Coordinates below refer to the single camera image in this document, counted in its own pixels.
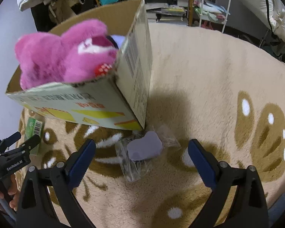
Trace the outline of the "green tissue pack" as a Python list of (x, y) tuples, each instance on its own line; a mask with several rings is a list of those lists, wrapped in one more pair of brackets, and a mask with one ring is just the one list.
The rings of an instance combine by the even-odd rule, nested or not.
[(31, 154), (37, 156), (39, 153), (41, 139), (43, 136), (44, 122), (35, 118), (29, 117), (25, 128), (25, 141), (34, 135), (40, 137), (40, 143), (31, 150)]

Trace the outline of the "pink plush bear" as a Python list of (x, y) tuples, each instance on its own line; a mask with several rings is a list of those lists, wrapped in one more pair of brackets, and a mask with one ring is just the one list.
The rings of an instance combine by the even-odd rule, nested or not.
[(97, 19), (71, 26), (61, 36), (36, 32), (15, 45), (23, 90), (51, 82), (81, 83), (106, 75), (119, 49), (106, 38), (108, 28)]

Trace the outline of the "lilac pad in plastic wrap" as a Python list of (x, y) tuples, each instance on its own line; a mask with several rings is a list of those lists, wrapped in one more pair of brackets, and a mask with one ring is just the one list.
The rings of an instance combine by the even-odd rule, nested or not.
[(127, 182), (140, 180), (152, 169), (153, 161), (168, 149), (177, 151), (180, 143), (165, 124), (147, 126), (115, 144), (118, 163)]

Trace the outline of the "open cardboard box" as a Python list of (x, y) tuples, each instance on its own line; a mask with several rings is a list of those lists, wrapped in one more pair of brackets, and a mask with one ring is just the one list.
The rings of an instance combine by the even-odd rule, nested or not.
[(81, 83), (51, 82), (23, 90), (18, 67), (6, 88), (7, 97), (45, 117), (121, 130), (145, 126), (152, 49), (144, 0), (104, 5), (54, 27), (61, 36), (89, 19), (106, 24), (109, 35), (125, 36), (113, 68), (104, 76)]

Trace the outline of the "purple-haired plush doll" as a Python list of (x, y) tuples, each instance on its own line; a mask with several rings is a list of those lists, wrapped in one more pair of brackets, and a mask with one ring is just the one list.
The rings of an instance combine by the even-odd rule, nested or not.
[(115, 48), (120, 49), (126, 37), (121, 35), (107, 35), (106, 38), (113, 44)]

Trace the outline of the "beige hanging trousers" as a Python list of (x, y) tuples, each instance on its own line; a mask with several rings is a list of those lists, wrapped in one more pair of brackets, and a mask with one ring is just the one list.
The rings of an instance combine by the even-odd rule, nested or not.
[(49, 17), (56, 25), (75, 17), (84, 5), (85, 0), (51, 0), (48, 5)]

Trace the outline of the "stack of books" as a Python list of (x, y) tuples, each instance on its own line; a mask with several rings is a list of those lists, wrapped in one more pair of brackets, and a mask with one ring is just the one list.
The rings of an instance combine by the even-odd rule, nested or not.
[(188, 25), (189, 0), (145, 0), (148, 21)]

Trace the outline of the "white rolling cart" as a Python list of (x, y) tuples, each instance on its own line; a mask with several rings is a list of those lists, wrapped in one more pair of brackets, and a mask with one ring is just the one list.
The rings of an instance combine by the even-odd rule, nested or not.
[(214, 30), (213, 24), (220, 25), (224, 33), (227, 19), (230, 15), (231, 0), (227, 0), (227, 6), (217, 4), (216, 0), (194, 0), (193, 8), (198, 16), (198, 26)]

